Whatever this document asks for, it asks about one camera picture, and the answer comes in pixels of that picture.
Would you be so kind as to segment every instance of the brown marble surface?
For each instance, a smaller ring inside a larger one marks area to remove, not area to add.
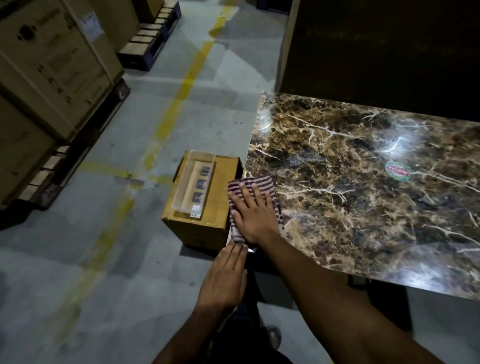
[[[266,174],[322,266],[480,300],[480,124],[264,91],[245,175]]]

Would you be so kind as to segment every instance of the wooden pallet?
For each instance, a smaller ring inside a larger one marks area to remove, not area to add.
[[[290,14],[292,0],[257,0],[257,9]]]
[[[155,23],[141,23],[137,35],[117,53],[122,66],[149,71],[180,18],[179,2],[166,0]]]
[[[120,79],[71,144],[60,146],[40,168],[18,199],[48,209],[123,104],[130,89]]]

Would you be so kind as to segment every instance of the round sticker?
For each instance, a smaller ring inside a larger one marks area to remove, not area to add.
[[[387,174],[397,181],[407,181],[410,179],[410,167],[402,162],[389,160],[385,163]]]

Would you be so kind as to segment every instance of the striped cloth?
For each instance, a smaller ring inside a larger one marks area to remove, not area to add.
[[[258,186],[258,189],[262,193],[262,196],[265,196],[266,192],[269,192],[272,201],[274,204],[275,208],[275,215],[276,219],[278,221],[278,230],[280,233],[283,233],[284,230],[284,223],[283,223],[283,217],[282,217],[282,210],[280,208],[280,204],[278,203],[278,199],[276,197],[275,193],[275,186],[272,181],[272,177],[260,177],[260,178],[252,178],[252,177],[246,177],[244,179],[239,179],[239,180],[234,180],[232,182],[228,183],[228,191],[232,191],[234,194],[236,194],[238,197],[240,197],[243,201],[243,195],[240,190],[240,182],[243,182],[245,186],[248,188],[249,192],[253,195],[253,190],[252,190],[252,183],[256,183]],[[238,209],[235,207],[233,204],[233,201],[231,198],[228,198],[230,202],[230,228],[232,230],[232,239],[236,243],[245,243],[245,239],[243,238],[242,234],[240,234],[240,231],[237,229],[237,226],[235,225],[235,222],[233,222],[232,218],[232,210],[237,210]]]

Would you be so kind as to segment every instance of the dark wall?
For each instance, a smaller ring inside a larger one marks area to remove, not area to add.
[[[480,120],[480,1],[301,0],[279,91]]]

